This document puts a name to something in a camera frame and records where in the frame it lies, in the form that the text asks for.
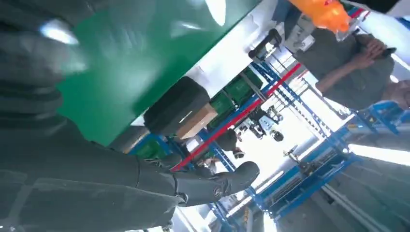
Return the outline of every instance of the person's arm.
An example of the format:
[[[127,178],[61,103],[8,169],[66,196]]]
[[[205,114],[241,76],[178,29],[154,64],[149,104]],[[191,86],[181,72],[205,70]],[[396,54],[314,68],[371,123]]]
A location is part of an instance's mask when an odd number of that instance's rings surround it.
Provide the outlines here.
[[[322,80],[316,83],[316,88],[325,93],[334,84],[342,78],[357,69],[365,69],[374,63],[374,60],[379,57],[386,49],[380,40],[373,38],[371,35],[358,36],[356,39],[361,40],[362,45],[366,46],[366,50],[353,56],[353,58],[341,67],[329,72]]]
[[[347,76],[353,72],[356,68],[351,62],[331,71],[328,73],[321,81],[316,83],[316,88],[321,92],[325,93],[334,84],[340,81],[343,77]]]

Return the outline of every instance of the cardboard box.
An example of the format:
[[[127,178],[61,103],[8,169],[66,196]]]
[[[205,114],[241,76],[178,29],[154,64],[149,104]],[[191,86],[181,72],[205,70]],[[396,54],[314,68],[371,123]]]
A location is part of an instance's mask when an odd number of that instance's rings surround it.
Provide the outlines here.
[[[202,128],[206,127],[218,113],[208,103],[196,115],[191,117],[187,122],[176,132],[179,139],[187,139],[194,137]]]

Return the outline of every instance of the man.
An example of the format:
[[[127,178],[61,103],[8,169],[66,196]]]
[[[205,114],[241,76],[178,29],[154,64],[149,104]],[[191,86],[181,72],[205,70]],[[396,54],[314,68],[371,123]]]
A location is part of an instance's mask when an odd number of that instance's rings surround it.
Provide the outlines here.
[[[240,140],[239,135],[233,129],[228,129],[225,133],[223,133],[220,137],[216,139],[217,144],[222,148],[224,151],[232,151],[235,159],[243,158],[245,153],[236,146],[237,140]]]
[[[316,40],[313,46],[295,57],[319,80],[316,88],[324,97],[353,110],[382,100],[409,108],[410,88],[390,81],[394,61],[384,56],[386,45],[380,40],[351,35],[338,42],[334,33],[324,29],[315,30],[312,36]]]

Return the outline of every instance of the green storage bin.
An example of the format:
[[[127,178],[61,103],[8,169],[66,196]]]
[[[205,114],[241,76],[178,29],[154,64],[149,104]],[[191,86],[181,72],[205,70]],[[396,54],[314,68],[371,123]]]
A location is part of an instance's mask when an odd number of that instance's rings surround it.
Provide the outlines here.
[[[261,89],[263,82],[251,69],[246,68],[242,72],[258,89]],[[242,106],[254,94],[240,75],[235,77],[224,89],[239,106]]]
[[[145,159],[154,159],[154,158],[163,158],[167,154],[163,148],[158,144],[154,139],[147,141],[141,148],[139,148],[133,155],[138,156],[139,158]]]
[[[231,99],[229,99],[222,92],[219,92],[217,95],[215,95],[215,97],[211,99],[210,104],[218,113],[218,116],[216,116],[210,123],[208,123],[207,128],[208,130],[212,131],[236,109]]]

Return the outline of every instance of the person's hand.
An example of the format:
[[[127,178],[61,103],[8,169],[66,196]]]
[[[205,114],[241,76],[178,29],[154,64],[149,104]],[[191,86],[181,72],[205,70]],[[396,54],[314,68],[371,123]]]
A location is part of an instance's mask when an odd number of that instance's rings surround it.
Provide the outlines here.
[[[365,69],[374,63],[374,56],[368,52],[364,51],[353,56],[350,60],[349,65],[353,69]]]
[[[387,46],[376,38],[371,39],[366,46],[366,51],[369,52],[373,58],[379,57],[386,49]]]

